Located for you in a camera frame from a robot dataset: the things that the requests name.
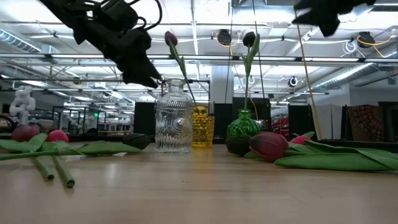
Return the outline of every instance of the yellow glass vase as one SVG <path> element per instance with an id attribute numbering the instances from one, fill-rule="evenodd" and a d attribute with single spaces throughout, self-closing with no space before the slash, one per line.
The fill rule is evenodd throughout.
<path id="1" fill-rule="evenodd" d="M 209 149 L 213 145 L 215 117 L 207 116 L 208 106 L 195 106 L 193 109 L 192 148 Z"/>

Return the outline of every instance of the vase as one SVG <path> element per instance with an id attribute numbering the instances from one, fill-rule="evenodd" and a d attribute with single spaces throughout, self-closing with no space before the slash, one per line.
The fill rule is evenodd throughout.
<path id="1" fill-rule="evenodd" d="M 185 81 L 167 80 L 168 92 L 156 103 L 156 151 L 187 153 L 192 148 L 193 100 L 183 92 Z"/>
<path id="2" fill-rule="evenodd" d="M 192 148 L 209 149 L 213 145 L 215 117 L 207 116 L 208 106 L 195 106 L 193 109 Z"/>
<path id="3" fill-rule="evenodd" d="M 227 138 L 247 134 L 254 136 L 260 132 L 260 126 L 251 119 L 251 110 L 239 110 L 239 118 L 234 120 L 227 128 Z"/>

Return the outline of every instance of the dark green vase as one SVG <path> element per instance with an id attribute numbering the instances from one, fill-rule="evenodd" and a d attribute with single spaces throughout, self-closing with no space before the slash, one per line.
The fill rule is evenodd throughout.
<path id="1" fill-rule="evenodd" d="M 227 138 L 242 134 L 254 136 L 260 131 L 260 126 L 253 119 L 251 119 L 251 110 L 242 109 L 239 110 L 239 118 L 228 125 L 226 134 Z"/>

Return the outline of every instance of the table surface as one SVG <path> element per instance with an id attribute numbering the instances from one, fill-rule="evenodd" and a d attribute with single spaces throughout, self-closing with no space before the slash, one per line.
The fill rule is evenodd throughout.
<path id="1" fill-rule="evenodd" d="M 0 223 L 397 223 L 394 172 L 284 169 L 223 145 L 191 154 L 153 147 L 65 158 L 74 189 L 56 172 L 45 182 L 28 159 L 1 161 Z"/>

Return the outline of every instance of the glass vase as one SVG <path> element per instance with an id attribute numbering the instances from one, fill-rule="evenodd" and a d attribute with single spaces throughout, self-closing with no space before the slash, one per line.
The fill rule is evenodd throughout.
<path id="1" fill-rule="evenodd" d="M 156 103 L 156 151 L 187 153 L 192 146 L 193 100 L 183 92 L 185 81 L 167 80 L 169 90 Z"/>
<path id="2" fill-rule="evenodd" d="M 215 117 L 207 116 L 208 106 L 195 106 L 193 109 L 192 148 L 209 149 L 213 145 Z"/>
<path id="3" fill-rule="evenodd" d="M 247 134 L 254 136 L 260 132 L 260 126 L 251 119 L 251 110 L 239 110 L 239 118 L 234 120 L 227 128 L 227 138 Z"/>

